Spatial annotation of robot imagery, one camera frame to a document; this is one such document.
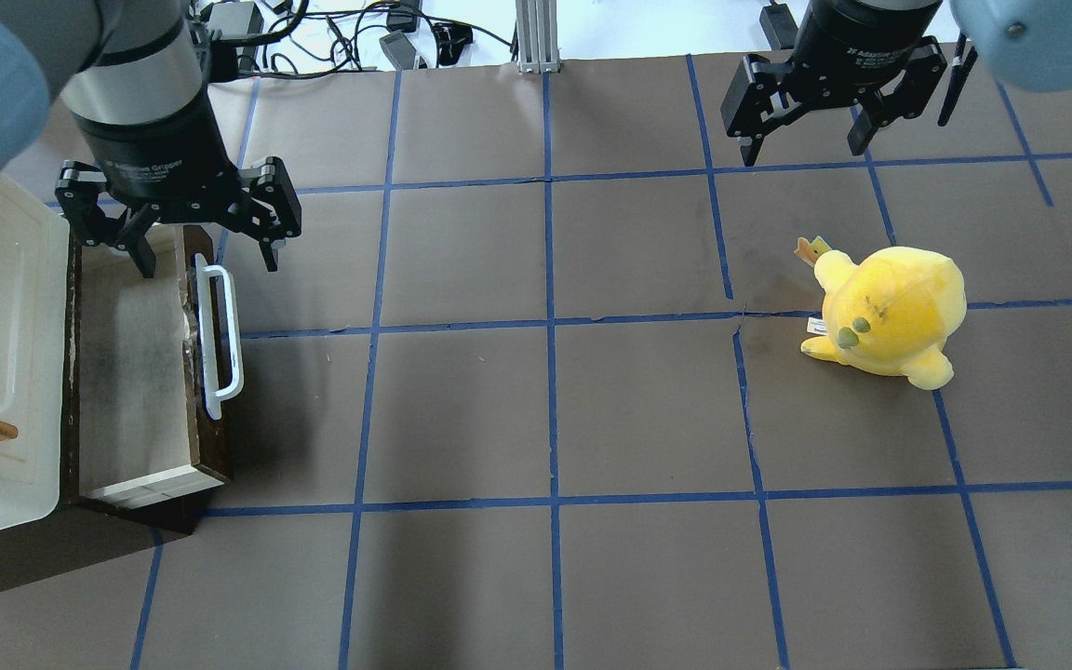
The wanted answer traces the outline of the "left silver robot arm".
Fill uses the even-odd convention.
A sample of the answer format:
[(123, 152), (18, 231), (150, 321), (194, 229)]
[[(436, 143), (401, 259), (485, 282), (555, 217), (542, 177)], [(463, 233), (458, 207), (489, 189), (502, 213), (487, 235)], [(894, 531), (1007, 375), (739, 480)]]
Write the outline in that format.
[(241, 50), (184, 1), (0, 1), (0, 172), (62, 101), (93, 160), (68, 160), (54, 195), (78, 242), (124, 253), (154, 276), (157, 224), (215, 223), (257, 242), (268, 271), (302, 234), (285, 162), (230, 161), (209, 85), (238, 77)]

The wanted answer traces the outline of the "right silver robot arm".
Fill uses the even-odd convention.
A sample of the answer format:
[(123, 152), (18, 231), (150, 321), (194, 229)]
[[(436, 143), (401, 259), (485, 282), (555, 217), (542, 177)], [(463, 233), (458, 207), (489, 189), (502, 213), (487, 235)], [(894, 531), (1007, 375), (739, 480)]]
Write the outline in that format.
[(783, 62), (750, 53), (720, 103), (724, 131), (742, 162), (757, 163), (779, 126), (812, 111), (857, 109), (848, 149), (863, 155), (880, 130), (918, 118), (946, 81), (946, 126), (978, 60), (1030, 92), (1072, 89), (1072, 1), (953, 1), (956, 51), (928, 33), (937, 1), (812, 1)]

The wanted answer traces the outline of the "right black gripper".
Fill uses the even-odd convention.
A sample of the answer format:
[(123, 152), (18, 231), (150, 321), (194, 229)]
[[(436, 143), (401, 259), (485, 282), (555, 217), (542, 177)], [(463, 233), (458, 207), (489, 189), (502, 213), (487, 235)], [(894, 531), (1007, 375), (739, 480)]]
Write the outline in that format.
[(936, 38), (924, 38), (940, 1), (810, 1), (788, 60), (742, 57), (720, 103), (726, 135), (739, 142), (742, 165), (757, 164), (763, 142), (810, 110), (801, 90), (885, 84), (900, 72), (891, 93), (868, 88), (858, 98), (848, 132), (852, 155), (894, 120), (926, 110), (947, 60)]

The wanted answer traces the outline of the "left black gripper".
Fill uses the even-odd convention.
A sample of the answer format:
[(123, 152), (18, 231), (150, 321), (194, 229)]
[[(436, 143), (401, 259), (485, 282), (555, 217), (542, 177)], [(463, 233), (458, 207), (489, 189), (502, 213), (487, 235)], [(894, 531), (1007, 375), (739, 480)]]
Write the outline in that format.
[[(130, 256), (144, 278), (154, 278), (157, 255), (146, 233), (167, 223), (217, 223), (255, 240), (265, 271), (279, 271), (279, 249), (302, 236), (302, 204), (285, 161), (235, 168), (226, 153), (208, 94), (140, 126), (80, 120), (99, 166), (65, 160), (54, 195), (78, 242)], [(108, 217), (99, 195), (125, 204)]]

